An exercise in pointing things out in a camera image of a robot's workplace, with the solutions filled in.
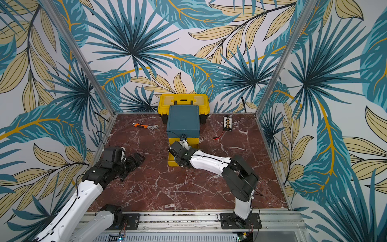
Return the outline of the teal yellow drawer cabinet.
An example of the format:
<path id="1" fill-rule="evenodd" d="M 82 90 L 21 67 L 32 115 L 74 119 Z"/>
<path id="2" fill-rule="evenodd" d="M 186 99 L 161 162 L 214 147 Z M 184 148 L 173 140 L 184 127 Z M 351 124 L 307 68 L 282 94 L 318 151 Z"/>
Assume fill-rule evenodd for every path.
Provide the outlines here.
<path id="1" fill-rule="evenodd" d="M 194 105 L 170 106 L 167 121 L 169 146 L 180 138 L 187 139 L 189 145 L 198 150 L 200 140 L 200 117 L 199 107 Z"/>

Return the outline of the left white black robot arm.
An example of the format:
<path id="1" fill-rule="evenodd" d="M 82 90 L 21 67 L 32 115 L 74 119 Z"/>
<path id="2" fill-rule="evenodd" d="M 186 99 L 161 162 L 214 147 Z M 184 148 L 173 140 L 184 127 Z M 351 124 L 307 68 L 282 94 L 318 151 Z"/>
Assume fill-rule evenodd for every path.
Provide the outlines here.
<path id="1" fill-rule="evenodd" d="M 31 241 L 91 242 L 107 229 L 125 231 L 131 219 L 125 218 L 120 206 L 109 204 L 104 205 L 83 228 L 77 230 L 76 227 L 111 181 L 117 178 L 124 180 L 144 160 L 145 156 L 139 153 L 126 155 L 123 147 L 106 148 L 101 160 L 82 175 L 71 199 Z"/>

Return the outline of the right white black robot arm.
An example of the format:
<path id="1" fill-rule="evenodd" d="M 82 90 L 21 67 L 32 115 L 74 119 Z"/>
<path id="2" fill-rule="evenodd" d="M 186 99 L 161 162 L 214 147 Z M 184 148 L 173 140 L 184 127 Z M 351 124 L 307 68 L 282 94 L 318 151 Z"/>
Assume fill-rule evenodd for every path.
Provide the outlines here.
<path id="1" fill-rule="evenodd" d="M 177 141 L 168 151 L 181 167 L 201 169 L 221 176 L 235 197 L 231 217 L 240 225 L 248 222 L 259 177 L 241 156 L 219 157 L 192 147 L 186 149 Z"/>

